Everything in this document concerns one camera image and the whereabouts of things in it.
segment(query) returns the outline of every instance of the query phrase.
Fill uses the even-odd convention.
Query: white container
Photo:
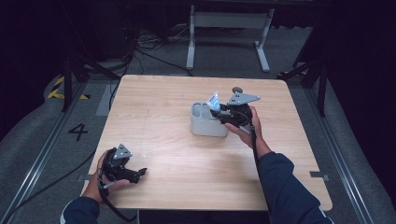
[[[198,135],[225,137],[228,129],[210,113],[206,103],[194,103],[191,106],[191,132]]]

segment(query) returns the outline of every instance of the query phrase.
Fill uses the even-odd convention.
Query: navy jacket
[[[293,169],[293,163],[280,153],[270,152],[259,159],[272,224],[332,223],[321,211],[319,200],[293,175]],[[99,212],[97,201],[79,197],[66,206],[61,223],[97,223]]]

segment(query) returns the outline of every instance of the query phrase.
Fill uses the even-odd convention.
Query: white metal desk frame
[[[268,13],[222,13],[222,12],[195,12],[195,7],[191,6],[190,14],[190,44],[187,54],[187,69],[194,67],[195,53],[195,27],[225,27],[225,28],[247,28],[262,29],[262,38],[255,41],[257,54],[263,72],[269,72],[270,67],[264,54],[263,46],[268,30],[271,25],[274,10],[269,9]]]

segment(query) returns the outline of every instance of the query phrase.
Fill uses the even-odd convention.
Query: wooden tabletop
[[[215,91],[226,104],[236,86],[261,97],[250,105],[258,111],[264,139],[294,162],[294,174],[330,210],[322,178],[310,176],[318,165],[286,83],[242,78],[123,77],[90,174],[104,151],[120,143],[133,153],[126,168],[148,171],[137,185],[113,192],[110,201],[119,208],[267,210],[252,150],[233,133],[191,133],[191,105]]]

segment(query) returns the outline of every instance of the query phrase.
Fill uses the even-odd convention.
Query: metal track on floor
[[[334,136],[332,135],[332,130],[330,129],[327,120],[323,118],[318,112],[317,98],[313,90],[304,89],[304,93],[306,98],[308,99],[308,102],[310,103],[311,108],[316,111],[314,113],[315,117],[318,120],[318,123],[324,135],[326,136],[327,142],[330,146],[330,154],[332,155],[335,167],[337,168],[338,174],[341,176],[341,180],[343,181],[346,193],[349,196],[349,200],[352,202],[359,221],[364,224],[374,223],[367,209],[367,206],[364,203],[363,198],[361,197],[361,193],[358,190],[356,182],[347,167],[347,163],[345,162],[341,154],[340,148],[335,142]]]
[[[1,219],[0,223],[5,223],[6,218],[9,214],[20,205],[23,201],[25,201],[30,193],[32,192],[33,188],[35,187],[35,183],[37,182],[38,178],[40,177],[42,171],[44,170],[47,161],[50,158],[50,155],[54,149],[54,145],[56,144],[60,132],[65,125],[67,119],[70,117],[74,106],[77,103],[77,99],[80,95],[82,95],[83,91],[87,82],[85,83],[77,83],[75,91],[73,93],[73,101],[71,105],[67,108],[66,111],[61,113],[60,117],[57,119],[53,129],[51,130],[47,141],[45,142],[44,146],[41,148],[35,162],[33,163],[32,167],[30,168],[29,172],[27,173],[26,177],[24,178],[17,194],[15,195],[14,199],[12,200],[11,204],[9,205],[7,211],[4,213],[3,218]],[[17,217],[21,212],[22,208],[16,211],[12,217],[9,219],[8,224],[16,223]]]

